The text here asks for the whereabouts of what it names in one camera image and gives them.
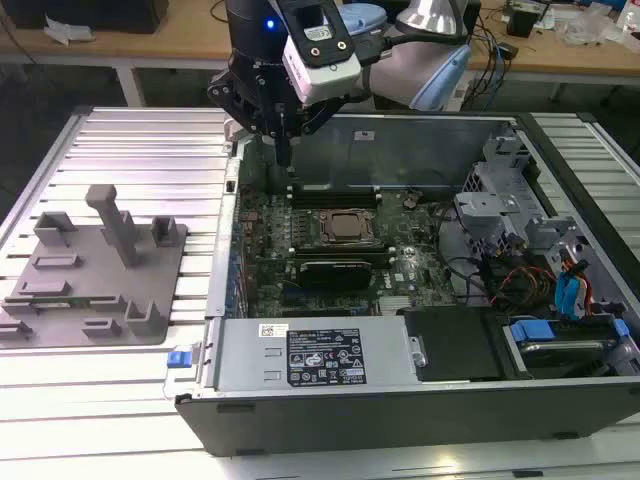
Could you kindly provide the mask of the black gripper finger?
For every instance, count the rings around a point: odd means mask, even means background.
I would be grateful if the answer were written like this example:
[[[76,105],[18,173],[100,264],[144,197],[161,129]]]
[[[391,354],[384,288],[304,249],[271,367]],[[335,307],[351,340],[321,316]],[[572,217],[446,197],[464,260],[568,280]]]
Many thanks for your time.
[[[292,108],[287,108],[283,117],[283,165],[291,165],[292,146],[296,138],[315,133],[345,104],[346,98],[338,97],[310,106],[303,106],[296,101]]]
[[[276,161],[284,164],[283,117],[264,74],[250,74],[242,80],[233,72],[223,72],[211,80],[207,94],[249,133],[271,139]]]

